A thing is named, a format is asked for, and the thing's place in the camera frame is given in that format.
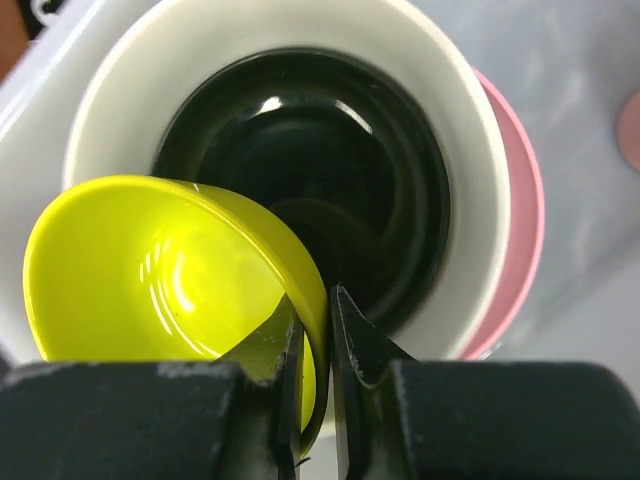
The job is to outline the black saucer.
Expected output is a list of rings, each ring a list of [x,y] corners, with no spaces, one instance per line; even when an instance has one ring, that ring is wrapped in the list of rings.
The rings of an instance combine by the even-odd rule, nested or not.
[[[418,310],[443,262],[450,188],[429,122],[395,80],[335,51],[265,51],[211,75],[172,118],[152,174],[270,210],[325,285],[385,331]]]

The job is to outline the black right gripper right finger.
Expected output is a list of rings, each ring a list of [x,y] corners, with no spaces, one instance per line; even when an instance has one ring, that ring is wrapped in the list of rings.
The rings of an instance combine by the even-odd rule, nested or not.
[[[419,361],[330,293],[343,479],[635,479],[639,408],[576,362]]]

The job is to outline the cream white bowl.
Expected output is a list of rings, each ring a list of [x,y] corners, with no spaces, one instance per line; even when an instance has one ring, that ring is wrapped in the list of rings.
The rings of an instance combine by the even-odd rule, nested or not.
[[[421,359],[456,359],[497,288],[510,228],[510,184],[497,121],[472,68],[406,1],[162,1],[106,55],[76,113],[63,167],[69,188],[147,174],[187,96],[251,54],[323,47],[391,76],[423,109],[442,149],[452,197],[439,279],[395,342]]]

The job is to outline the pink plastic cup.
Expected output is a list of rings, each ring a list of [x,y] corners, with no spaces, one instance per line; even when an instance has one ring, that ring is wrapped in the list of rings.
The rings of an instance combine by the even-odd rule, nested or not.
[[[616,143],[622,158],[640,171],[640,91],[634,93],[620,111],[616,123]]]

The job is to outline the pink plastic plate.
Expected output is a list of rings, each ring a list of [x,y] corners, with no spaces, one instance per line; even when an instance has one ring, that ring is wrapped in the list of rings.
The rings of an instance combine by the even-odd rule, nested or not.
[[[506,259],[484,320],[461,354],[463,360],[488,356],[520,312],[533,285],[545,230],[545,199],[539,164],[529,136],[499,89],[476,74],[502,136],[511,190],[511,226]]]

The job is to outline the translucent white plastic bin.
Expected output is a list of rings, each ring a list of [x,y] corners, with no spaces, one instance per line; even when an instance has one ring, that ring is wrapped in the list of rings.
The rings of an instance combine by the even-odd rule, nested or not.
[[[162,1],[68,1],[1,86],[1,350],[46,363],[22,287],[27,238],[60,195],[71,126],[102,61]],[[413,1],[532,143],[545,199],[541,265],[524,310],[486,360],[610,370],[639,408],[639,176],[616,123],[639,91],[635,1]],[[340,477],[317,441],[298,462]]]

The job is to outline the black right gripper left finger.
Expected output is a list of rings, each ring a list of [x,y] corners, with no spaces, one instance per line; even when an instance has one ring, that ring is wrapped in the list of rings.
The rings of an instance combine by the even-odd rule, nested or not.
[[[1,379],[5,479],[295,479],[303,328],[287,297],[217,361],[37,363]]]

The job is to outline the yellow plastic bowl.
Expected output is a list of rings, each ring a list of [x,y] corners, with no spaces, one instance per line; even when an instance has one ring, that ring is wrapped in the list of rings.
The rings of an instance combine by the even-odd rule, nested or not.
[[[153,176],[77,184],[36,221],[22,274],[47,361],[215,360],[283,307],[304,331],[301,449],[329,383],[327,293],[298,237],[229,190]]]

